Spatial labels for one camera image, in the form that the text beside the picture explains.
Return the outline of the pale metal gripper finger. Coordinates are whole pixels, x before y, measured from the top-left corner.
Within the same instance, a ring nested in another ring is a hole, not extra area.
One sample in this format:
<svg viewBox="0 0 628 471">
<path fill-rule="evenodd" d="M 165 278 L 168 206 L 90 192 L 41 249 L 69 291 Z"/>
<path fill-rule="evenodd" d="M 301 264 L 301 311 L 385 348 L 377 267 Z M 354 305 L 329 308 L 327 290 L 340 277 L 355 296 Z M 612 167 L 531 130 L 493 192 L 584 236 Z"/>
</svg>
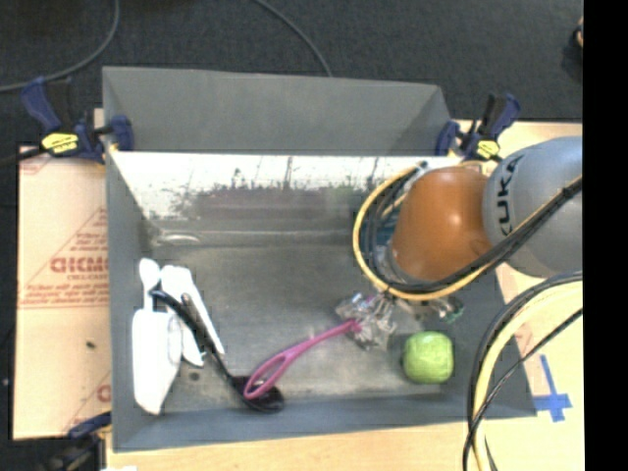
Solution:
<svg viewBox="0 0 628 471">
<path fill-rule="evenodd" d="M 367 314 L 356 319 L 357 329 L 353 340 L 361 347 L 387 350 L 396 322 L 391 311 Z"/>
<path fill-rule="evenodd" d="M 336 314 L 344 320 L 356 323 L 373 322 L 377 314 L 378 296 L 358 292 L 342 300 L 336 307 Z"/>
</svg>

